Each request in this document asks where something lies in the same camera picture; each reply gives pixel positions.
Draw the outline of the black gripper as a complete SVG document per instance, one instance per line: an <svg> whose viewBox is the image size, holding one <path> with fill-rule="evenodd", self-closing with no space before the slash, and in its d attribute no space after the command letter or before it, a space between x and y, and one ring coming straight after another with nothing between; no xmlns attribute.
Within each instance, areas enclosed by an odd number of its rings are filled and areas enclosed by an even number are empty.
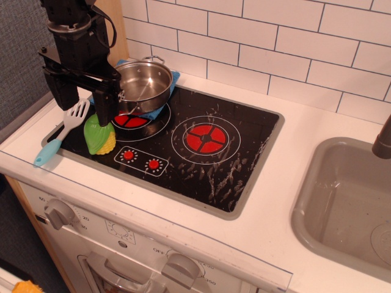
<svg viewBox="0 0 391 293"><path fill-rule="evenodd" d="M79 101L77 87L92 92L100 126L119 114L121 74L108 62L104 18L50 18L46 21L56 46L41 49L46 83L62 110Z"/></svg>

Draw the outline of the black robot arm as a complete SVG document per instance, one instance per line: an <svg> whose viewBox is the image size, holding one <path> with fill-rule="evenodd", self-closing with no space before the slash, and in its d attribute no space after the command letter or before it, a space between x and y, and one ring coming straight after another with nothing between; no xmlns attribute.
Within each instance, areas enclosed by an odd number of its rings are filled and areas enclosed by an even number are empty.
<svg viewBox="0 0 391 293"><path fill-rule="evenodd" d="M94 1L42 1L55 47L42 48L46 83L62 110L79 101L78 88L92 93L100 126L119 113L120 73L108 62L116 37L108 39L110 20Z"/></svg>

